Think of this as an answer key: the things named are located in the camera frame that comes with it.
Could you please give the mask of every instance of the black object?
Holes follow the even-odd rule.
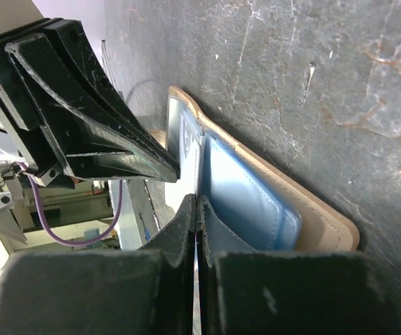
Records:
[[[191,334],[197,228],[203,334],[401,334],[360,253],[258,253],[185,197],[141,250],[12,258],[2,334]]]
[[[48,185],[78,179],[174,182],[178,165],[111,85],[79,21],[44,19],[0,35],[0,131]]]

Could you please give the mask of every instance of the workbench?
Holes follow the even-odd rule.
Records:
[[[106,0],[110,66],[149,129],[168,87],[353,220],[401,314],[401,1]]]

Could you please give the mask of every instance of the gray table surface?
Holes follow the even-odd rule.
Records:
[[[164,129],[168,86],[188,91],[356,222],[401,312],[401,1],[105,4],[115,81],[145,126]]]

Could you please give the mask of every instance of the purple cable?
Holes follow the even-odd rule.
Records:
[[[20,168],[24,171],[27,170],[27,166],[22,163],[18,162],[17,163]],[[41,196],[39,195],[39,188],[36,185],[36,183],[33,180],[33,177],[31,177],[29,174],[27,174],[28,180],[30,181],[31,184],[31,189],[33,190],[33,195],[34,195],[34,201],[36,203],[36,209],[38,210],[38,215],[39,215],[39,221],[41,222],[42,228],[44,228],[44,231],[47,232],[48,236],[50,236],[53,240],[55,240],[57,243],[62,244],[63,246],[74,246],[74,247],[79,247],[79,246],[88,246],[89,244],[96,243],[98,241],[101,241],[104,237],[108,236],[109,233],[114,229],[115,225],[118,222],[119,219],[119,214],[122,211],[122,200],[123,200],[123,181],[119,181],[119,190],[118,190],[118,205],[117,205],[117,212],[115,213],[115,216],[112,220],[112,223],[110,224],[109,228],[101,235],[93,238],[93,239],[88,239],[87,241],[66,241],[65,239],[62,239],[61,237],[57,236],[50,226],[47,223],[47,219],[45,218],[44,214],[44,209],[42,207],[42,202],[41,202]]]

